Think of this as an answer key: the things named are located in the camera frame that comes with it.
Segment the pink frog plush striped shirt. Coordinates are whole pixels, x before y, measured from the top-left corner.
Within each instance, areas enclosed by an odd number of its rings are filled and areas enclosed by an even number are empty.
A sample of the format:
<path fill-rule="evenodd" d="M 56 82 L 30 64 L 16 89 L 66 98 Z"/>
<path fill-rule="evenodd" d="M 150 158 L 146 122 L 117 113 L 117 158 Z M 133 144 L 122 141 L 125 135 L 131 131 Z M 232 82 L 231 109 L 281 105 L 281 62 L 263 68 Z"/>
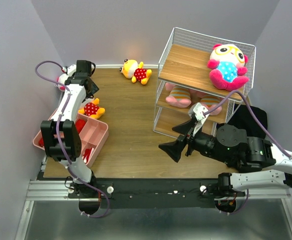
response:
<path fill-rule="evenodd" d="M 217 104 L 219 104 L 223 100 L 221 97 L 204 93 L 201 91 L 198 91 L 195 95 L 199 98 L 200 103 L 203 106 L 205 106 L 208 110 L 213 109 Z"/>

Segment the yellow frog plush front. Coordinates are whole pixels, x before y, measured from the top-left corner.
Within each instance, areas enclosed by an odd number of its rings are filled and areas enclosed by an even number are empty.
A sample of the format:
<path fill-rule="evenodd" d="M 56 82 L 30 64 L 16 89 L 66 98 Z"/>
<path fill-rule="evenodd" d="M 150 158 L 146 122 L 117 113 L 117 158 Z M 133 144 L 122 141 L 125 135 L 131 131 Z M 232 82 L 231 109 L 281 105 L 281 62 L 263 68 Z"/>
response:
<path fill-rule="evenodd" d="M 95 98 L 93 101 L 87 103 L 83 108 L 79 109 L 78 113 L 97 120 L 105 114 L 105 108 L 100 107 L 99 103 L 100 99 Z"/>

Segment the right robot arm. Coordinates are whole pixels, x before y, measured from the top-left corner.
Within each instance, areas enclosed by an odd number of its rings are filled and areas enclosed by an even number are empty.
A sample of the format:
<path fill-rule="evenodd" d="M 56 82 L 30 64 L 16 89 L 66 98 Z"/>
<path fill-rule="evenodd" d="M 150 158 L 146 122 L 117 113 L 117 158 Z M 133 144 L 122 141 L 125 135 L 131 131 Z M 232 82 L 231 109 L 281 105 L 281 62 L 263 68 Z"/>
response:
<path fill-rule="evenodd" d="M 173 127 L 179 133 L 173 142 L 162 143 L 163 150 L 174 162 L 186 150 L 222 162 L 236 173 L 221 173 L 218 181 L 202 190 L 202 195 L 230 197 L 258 188 L 292 189 L 292 157 L 268 140 L 248 136 L 244 129 L 223 123 L 215 135 L 196 129 L 190 120 Z"/>

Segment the pink plush face down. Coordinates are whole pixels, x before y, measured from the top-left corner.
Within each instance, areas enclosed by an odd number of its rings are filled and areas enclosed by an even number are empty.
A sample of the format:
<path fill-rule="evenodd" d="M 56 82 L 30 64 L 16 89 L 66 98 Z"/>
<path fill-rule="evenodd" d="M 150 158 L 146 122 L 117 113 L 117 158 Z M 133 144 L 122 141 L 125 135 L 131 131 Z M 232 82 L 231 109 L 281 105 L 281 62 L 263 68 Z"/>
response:
<path fill-rule="evenodd" d="M 188 88 L 167 82 L 165 83 L 165 89 L 169 92 L 169 95 L 165 98 L 169 105 L 177 108 L 187 108 L 191 104 L 191 94 Z"/>

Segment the white panda plush with glasses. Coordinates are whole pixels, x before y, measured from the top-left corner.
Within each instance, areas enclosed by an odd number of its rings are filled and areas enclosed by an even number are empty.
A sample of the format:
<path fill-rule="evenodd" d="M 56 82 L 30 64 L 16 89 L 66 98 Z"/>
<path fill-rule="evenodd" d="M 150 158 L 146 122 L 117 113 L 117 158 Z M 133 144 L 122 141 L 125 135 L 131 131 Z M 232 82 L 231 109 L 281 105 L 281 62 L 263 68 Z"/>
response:
<path fill-rule="evenodd" d="M 240 89 L 249 81 L 245 67 L 248 61 L 248 57 L 234 44 L 214 45 L 207 63 L 212 84 L 229 92 Z"/>

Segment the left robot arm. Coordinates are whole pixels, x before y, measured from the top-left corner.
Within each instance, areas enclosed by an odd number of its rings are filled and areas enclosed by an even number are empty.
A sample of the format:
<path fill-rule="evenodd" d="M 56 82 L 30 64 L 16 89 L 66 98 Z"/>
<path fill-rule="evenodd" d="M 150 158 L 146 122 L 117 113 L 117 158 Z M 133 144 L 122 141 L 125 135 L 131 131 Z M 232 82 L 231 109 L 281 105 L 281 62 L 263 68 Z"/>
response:
<path fill-rule="evenodd" d="M 75 126 L 81 104 L 99 91 L 99 87 L 91 79 L 96 64 L 88 60 L 78 60 L 75 72 L 64 82 L 60 82 L 38 72 L 39 67 L 46 63 L 57 65 L 63 73 L 68 70 L 52 60 L 45 60 L 35 67 L 35 73 L 40 78 L 64 87 L 64 95 L 56 112 L 50 120 L 44 120 L 40 125 L 45 153 L 65 167 L 73 183 L 80 185 L 79 191 L 85 197 L 90 198 L 96 192 L 102 195 L 102 191 L 96 186 L 93 171 L 85 165 L 81 156 L 81 139 Z"/>

